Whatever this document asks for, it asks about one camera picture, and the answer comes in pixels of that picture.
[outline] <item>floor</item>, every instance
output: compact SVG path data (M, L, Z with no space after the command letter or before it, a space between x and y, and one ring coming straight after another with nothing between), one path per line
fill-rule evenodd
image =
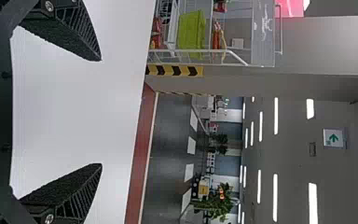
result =
M197 131L190 125L191 114L191 96L159 95L143 224L178 223L186 207L183 205L184 195L190 189L191 178L185 181L186 167L194 164L192 174L202 172L205 164L202 149L208 139L199 122ZM194 155L190 154L189 137L197 142Z

